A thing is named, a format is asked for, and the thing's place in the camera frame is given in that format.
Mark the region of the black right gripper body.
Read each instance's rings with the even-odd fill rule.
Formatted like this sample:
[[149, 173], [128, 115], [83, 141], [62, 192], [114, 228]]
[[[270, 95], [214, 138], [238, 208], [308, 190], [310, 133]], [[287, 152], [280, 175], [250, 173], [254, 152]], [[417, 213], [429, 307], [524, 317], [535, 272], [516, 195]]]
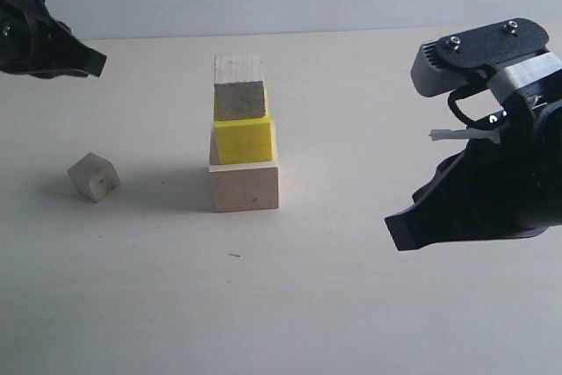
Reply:
[[484, 240], [533, 237], [561, 223], [561, 104], [545, 105], [529, 139], [469, 141], [437, 167], [414, 202], [441, 194]]

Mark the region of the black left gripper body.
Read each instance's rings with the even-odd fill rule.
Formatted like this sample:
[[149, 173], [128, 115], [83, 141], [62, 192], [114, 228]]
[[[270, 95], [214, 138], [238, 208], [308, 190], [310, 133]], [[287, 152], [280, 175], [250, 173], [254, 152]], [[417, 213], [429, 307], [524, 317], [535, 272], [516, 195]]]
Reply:
[[72, 31], [54, 19], [46, 0], [1, 0], [1, 71], [39, 79], [72, 76], [57, 62], [57, 31]]

